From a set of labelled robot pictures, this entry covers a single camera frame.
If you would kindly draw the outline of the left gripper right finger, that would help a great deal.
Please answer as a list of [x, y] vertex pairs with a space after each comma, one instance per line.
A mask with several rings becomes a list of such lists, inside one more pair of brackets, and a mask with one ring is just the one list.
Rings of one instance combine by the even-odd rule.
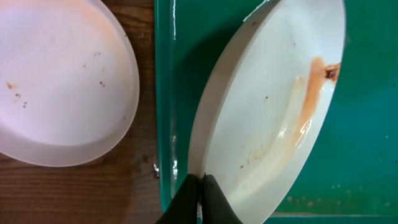
[[202, 224], [242, 224], [213, 175], [202, 178]]

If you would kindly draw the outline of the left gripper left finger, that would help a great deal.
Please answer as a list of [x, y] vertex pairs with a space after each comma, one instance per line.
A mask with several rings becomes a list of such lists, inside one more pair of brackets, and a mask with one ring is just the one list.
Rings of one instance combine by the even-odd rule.
[[155, 224], [196, 224], [199, 185], [198, 177], [188, 174], [168, 209]]

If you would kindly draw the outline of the white plate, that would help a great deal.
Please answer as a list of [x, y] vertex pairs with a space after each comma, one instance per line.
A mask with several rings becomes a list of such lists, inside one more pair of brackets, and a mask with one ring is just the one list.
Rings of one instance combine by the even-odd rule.
[[188, 171], [214, 176], [243, 223], [266, 221], [302, 170], [333, 97], [345, 34], [343, 0], [268, 1], [214, 66]]
[[47, 167], [106, 154], [139, 102], [132, 45], [100, 0], [1, 2], [1, 152]]

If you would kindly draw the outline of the white plate front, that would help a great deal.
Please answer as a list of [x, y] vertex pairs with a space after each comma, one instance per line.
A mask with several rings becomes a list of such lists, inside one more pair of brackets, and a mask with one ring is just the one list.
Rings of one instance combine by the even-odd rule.
[[100, 0], [1, 2], [1, 152], [47, 167], [106, 154], [139, 102], [132, 45]]

